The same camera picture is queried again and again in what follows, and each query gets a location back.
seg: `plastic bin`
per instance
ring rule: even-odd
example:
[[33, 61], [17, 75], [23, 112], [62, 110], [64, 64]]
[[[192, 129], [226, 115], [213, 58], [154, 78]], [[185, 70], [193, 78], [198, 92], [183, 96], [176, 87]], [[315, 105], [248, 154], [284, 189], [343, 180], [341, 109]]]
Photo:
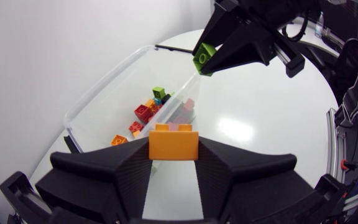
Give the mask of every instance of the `plastic bin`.
[[64, 125], [82, 152], [109, 147], [116, 134], [134, 139], [128, 130], [140, 122], [134, 110], [154, 97], [160, 86], [175, 92], [137, 136], [149, 135], [155, 123], [191, 123], [194, 111], [183, 114], [183, 105], [196, 101], [200, 78], [192, 54], [146, 46], [108, 72], [65, 115]]

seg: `white wall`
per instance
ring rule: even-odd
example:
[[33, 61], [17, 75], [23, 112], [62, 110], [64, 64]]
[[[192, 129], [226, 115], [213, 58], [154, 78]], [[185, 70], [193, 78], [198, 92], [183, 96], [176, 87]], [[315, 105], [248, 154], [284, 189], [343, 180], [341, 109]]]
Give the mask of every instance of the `white wall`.
[[[202, 29], [209, 0], [0, 1], [0, 183], [31, 176], [74, 102], [131, 52]], [[0, 192], [0, 222], [12, 208]]]

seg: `yellow brick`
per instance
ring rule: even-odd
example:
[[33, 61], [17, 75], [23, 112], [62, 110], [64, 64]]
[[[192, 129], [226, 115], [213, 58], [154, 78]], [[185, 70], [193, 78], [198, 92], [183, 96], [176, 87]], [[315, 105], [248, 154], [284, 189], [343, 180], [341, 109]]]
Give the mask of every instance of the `yellow brick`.
[[136, 138], [136, 136], [140, 133], [139, 130], [135, 131], [134, 133], [132, 133], [134, 135], [134, 137]]
[[147, 102], [146, 102], [144, 105], [145, 105], [146, 107], [148, 107], [148, 108], [151, 109], [151, 107], [153, 106], [153, 104], [155, 104], [155, 103], [154, 103], [154, 100], [149, 99], [149, 100], [147, 100]]
[[169, 131], [168, 124], [156, 124], [149, 132], [149, 159], [170, 161], [198, 160], [198, 132], [191, 124], [179, 124]]

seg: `lime green brick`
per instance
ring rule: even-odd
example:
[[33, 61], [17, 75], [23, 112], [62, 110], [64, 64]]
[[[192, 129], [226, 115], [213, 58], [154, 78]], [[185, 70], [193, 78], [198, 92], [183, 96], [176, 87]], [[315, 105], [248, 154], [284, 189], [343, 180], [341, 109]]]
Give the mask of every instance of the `lime green brick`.
[[153, 89], [154, 97], [157, 99], [162, 99], [165, 96], [165, 90], [161, 87], [154, 87]]
[[215, 54], [216, 49], [211, 44], [201, 43], [196, 54], [194, 55], [193, 62], [200, 75], [211, 76], [213, 73], [203, 74], [201, 68], [203, 65]]

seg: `white round table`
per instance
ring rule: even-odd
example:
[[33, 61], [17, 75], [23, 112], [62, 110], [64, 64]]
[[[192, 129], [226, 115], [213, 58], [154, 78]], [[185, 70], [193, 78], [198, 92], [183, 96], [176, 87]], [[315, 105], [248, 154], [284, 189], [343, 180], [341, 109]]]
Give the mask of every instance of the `white round table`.
[[[297, 33], [300, 25], [287, 27]], [[309, 27], [302, 39], [321, 45]], [[161, 43], [193, 50], [202, 30], [180, 34]], [[252, 63], [201, 77], [194, 130], [200, 136], [262, 154], [294, 154], [295, 170], [314, 187], [326, 173], [328, 127], [326, 112], [337, 108], [324, 77], [306, 59], [294, 78], [274, 58], [268, 67]], [[69, 152], [64, 130], [30, 178], [34, 185], [51, 168], [50, 153]], [[143, 218], [190, 220], [203, 218], [192, 161], [164, 161], [149, 182]]]

